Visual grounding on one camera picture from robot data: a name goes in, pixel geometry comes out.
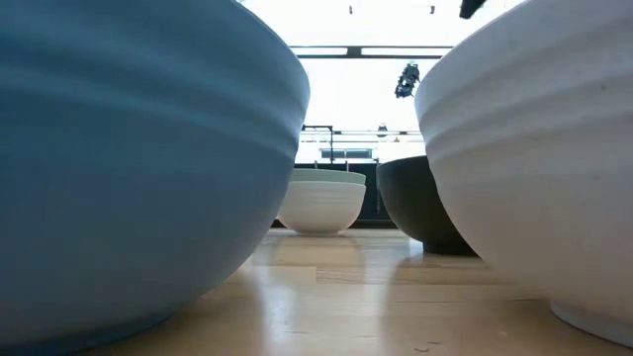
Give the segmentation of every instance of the bowl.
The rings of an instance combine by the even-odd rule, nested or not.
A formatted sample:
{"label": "bowl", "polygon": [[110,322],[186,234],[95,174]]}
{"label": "bowl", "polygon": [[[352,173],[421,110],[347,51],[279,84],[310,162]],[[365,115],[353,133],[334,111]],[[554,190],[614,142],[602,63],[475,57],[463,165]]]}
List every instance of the bowl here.
{"label": "bowl", "polygon": [[378,167],[378,187],[396,226],[424,244],[424,251],[473,255],[437,195],[426,156],[393,160]]}
{"label": "bowl", "polygon": [[337,235],[358,218],[365,186],[340,182],[291,182],[279,222],[299,234]]}
{"label": "bowl", "polygon": [[439,196],[473,249],[567,322],[629,346],[631,33],[628,0],[527,1],[415,96]]}
{"label": "bowl", "polygon": [[144,330],[268,230],[307,75],[234,1],[2,8],[0,354]]}
{"label": "bowl", "polygon": [[293,182],[341,182],[365,184],[365,175],[347,171],[329,169],[295,168],[291,177]]}

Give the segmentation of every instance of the dark gray bowl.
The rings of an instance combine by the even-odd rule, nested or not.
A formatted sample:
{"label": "dark gray bowl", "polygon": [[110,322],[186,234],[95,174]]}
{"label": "dark gray bowl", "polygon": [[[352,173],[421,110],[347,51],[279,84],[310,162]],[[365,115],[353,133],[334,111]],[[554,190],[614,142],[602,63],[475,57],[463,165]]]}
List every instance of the dark gray bowl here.
{"label": "dark gray bowl", "polygon": [[378,186],[396,226],[423,242],[424,251],[475,255],[442,206],[426,156],[380,165]]}
{"label": "dark gray bowl", "polygon": [[144,330],[229,276],[281,206],[310,96],[234,1],[0,11],[0,354]]}

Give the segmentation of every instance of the white ceramic planter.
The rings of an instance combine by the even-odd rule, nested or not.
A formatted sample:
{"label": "white ceramic planter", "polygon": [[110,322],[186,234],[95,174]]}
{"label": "white ceramic planter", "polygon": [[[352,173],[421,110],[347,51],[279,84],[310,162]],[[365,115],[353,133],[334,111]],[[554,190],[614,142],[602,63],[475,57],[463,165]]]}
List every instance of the white ceramic planter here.
{"label": "white ceramic planter", "polygon": [[291,182],[339,182],[365,185],[365,175],[331,169],[295,168]]}
{"label": "white ceramic planter", "polygon": [[353,183],[291,182],[279,221],[300,234],[337,235],[358,218],[365,189]]}
{"label": "white ceramic planter", "polygon": [[630,0],[527,1],[451,50],[415,98],[469,244],[628,345],[626,327],[595,325],[633,324],[632,34]]}
{"label": "white ceramic planter", "polygon": [[0,5],[0,354],[139,332],[281,206],[310,88],[234,1]]}

